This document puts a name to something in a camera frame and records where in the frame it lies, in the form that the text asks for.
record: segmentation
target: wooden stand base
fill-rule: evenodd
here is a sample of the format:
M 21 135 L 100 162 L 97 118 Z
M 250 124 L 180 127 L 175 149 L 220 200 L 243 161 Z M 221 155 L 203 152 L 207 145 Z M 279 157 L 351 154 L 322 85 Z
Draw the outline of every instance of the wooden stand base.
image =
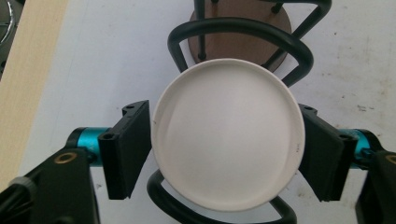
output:
M 262 21 L 271 24 L 281 30 L 291 33 L 288 14 L 282 8 L 278 13 L 273 13 L 271 7 L 274 3 L 258 0 L 219 0 L 218 3 L 205 1 L 205 18 L 237 17 Z M 191 15 L 191 21 L 195 21 L 195 13 Z M 189 38 L 189 46 L 192 58 L 196 63 L 202 62 L 198 58 L 198 37 Z M 205 36 L 206 59 L 235 58 L 256 64 L 265 63 L 277 50 L 277 47 L 262 39 L 250 35 L 240 34 L 213 34 Z M 275 62 L 271 71 L 275 71 L 283 62 L 286 55 Z

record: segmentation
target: white plate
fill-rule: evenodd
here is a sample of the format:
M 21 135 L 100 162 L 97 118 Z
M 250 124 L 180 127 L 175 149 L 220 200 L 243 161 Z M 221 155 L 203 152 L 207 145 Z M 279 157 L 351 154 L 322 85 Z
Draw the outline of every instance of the white plate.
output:
M 176 191 L 208 209 L 242 211 L 289 183 L 304 153 L 304 122 L 271 72 L 219 59 L 191 67 L 167 87 L 151 138 Z

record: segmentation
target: wooden board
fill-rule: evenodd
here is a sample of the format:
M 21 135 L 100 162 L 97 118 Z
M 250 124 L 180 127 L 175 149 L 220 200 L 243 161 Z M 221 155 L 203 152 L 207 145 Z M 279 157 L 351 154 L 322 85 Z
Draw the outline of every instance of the wooden board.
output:
M 17 174 L 68 0 L 26 1 L 0 82 L 0 190 Z
M 262 21 L 274 25 L 281 30 L 291 33 L 291 25 L 288 14 L 282 8 L 279 13 L 271 11 L 274 3 L 257 0 L 227 0 L 213 4 L 205 1 L 205 18 L 237 17 Z M 191 15 L 191 21 L 195 21 L 195 13 Z M 217 58 L 235 58 L 249 62 L 263 64 L 277 50 L 277 47 L 258 37 L 240 34 L 214 34 L 205 36 L 206 60 Z M 201 62 L 198 58 L 198 37 L 189 38 L 189 46 L 192 58 L 196 63 Z M 286 55 L 271 66 L 275 71 L 285 59 Z

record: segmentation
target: white surface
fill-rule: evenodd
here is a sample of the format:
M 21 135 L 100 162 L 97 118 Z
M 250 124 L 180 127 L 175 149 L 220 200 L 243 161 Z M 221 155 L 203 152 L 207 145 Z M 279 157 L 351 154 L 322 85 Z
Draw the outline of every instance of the white surface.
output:
M 293 28 L 313 8 L 285 6 Z M 149 99 L 154 108 L 178 75 L 167 36 L 189 19 L 192 8 L 190 0 L 70 0 L 21 174 L 61 148 L 77 127 L 112 126 L 124 105 L 140 100 Z M 303 38 L 314 54 L 314 68 L 291 88 L 299 103 L 316 108 L 333 126 L 371 130 L 393 151 L 395 11 L 394 0 L 334 1 L 328 16 Z M 288 57 L 276 74 L 283 77 L 293 66 Z M 122 202 L 107 199 L 103 172 L 92 169 L 102 223 L 176 223 L 146 193 L 147 180 L 157 168 L 150 155 L 131 200 Z M 299 174 L 280 196 L 293 207 L 299 223 L 357 223 L 354 204 L 364 177 L 364 172 L 349 172 L 340 202 L 320 203 Z M 268 204 L 234 214 L 191 207 L 234 222 L 277 218 Z
M 165 179 L 194 203 L 248 210 L 286 187 L 304 154 L 289 89 L 254 63 L 219 59 L 183 72 L 154 111 L 151 143 Z

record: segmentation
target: teal metal part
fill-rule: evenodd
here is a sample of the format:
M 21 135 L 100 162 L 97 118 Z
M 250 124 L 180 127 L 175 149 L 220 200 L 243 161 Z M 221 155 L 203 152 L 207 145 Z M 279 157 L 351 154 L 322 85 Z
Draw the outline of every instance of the teal metal part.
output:
M 367 155 L 374 153 L 371 150 L 370 142 L 367 137 L 359 130 L 356 129 L 339 129 L 341 133 L 353 135 L 358 139 L 358 144 L 355 148 L 355 161 L 362 161 L 367 159 Z M 358 164 L 352 163 L 351 168 L 360 168 Z
M 102 166 L 102 156 L 100 154 L 98 137 L 100 134 L 106 132 L 109 128 L 86 128 L 82 131 L 78 139 L 78 147 L 85 147 L 88 151 L 96 156 L 96 160 L 91 163 L 91 166 Z

